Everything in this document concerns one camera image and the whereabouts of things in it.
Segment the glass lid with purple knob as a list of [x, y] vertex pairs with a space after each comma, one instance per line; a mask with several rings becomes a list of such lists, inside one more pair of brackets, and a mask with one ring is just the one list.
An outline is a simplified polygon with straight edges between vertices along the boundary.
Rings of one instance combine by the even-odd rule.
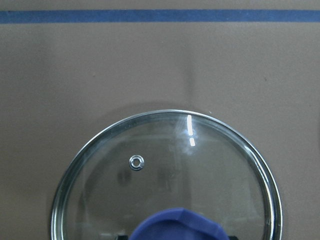
[[280, 240], [275, 179], [213, 117], [156, 110], [120, 120], [74, 157], [55, 194], [53, 240]]

